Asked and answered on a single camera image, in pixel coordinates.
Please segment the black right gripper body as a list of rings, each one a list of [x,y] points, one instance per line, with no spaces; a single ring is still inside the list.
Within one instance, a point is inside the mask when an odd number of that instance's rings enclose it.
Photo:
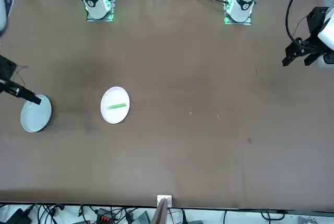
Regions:
[[[1,55],[1,92],[18,96],[20,86],[12,81],[17,64]]]

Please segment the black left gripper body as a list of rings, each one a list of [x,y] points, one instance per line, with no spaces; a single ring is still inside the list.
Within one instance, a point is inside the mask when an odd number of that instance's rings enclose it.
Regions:
[[[329,50],[318,37],[325,21],[326,12],[329,7],[315,7],[306,16],[310,36],[303,40],[300,44],[303,45],[305,52],[326,52]]]

